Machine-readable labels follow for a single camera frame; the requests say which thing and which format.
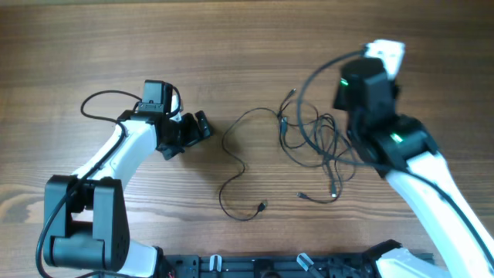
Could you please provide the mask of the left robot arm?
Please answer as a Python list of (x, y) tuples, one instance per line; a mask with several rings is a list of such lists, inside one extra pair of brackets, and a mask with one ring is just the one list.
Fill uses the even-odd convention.
[(203, 111), (184, 114), (178, 88), (159, 80), (146, 80), (142, 97), (113, 123), (112, 136), (85, 165), (46, 182), (36, 246), (42, 277), (45, 266), (88, 277), (176, 275), (161, 248), (131, 239), (124, 189), (155, 151), (170, 160), (212, 136), (212, 128)]

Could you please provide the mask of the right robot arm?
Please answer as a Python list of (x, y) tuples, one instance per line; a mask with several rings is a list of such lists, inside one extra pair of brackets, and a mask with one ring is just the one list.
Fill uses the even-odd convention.
[(344, 64), (334, 107), (348, 113), (360, 159), (407, 202), (453, 277), (491, 277), (493, 238), (462, 196), (424, 124), (396, 111), (396, 86), (382, 59)]

